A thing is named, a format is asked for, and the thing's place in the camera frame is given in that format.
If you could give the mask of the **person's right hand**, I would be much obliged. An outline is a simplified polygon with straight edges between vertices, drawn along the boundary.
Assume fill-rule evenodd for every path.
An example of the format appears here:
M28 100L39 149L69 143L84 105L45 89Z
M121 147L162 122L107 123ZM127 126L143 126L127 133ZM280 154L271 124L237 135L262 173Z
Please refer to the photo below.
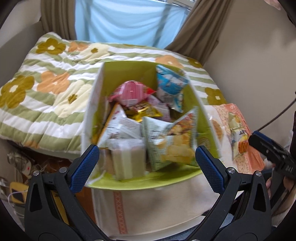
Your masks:
M292 191L295 188L295 180L283 177L283 176L272 176L266 182L267 192L270 199L270 205L272 209L280 208L285 206L290 206L289 198L293 198L294 194Z

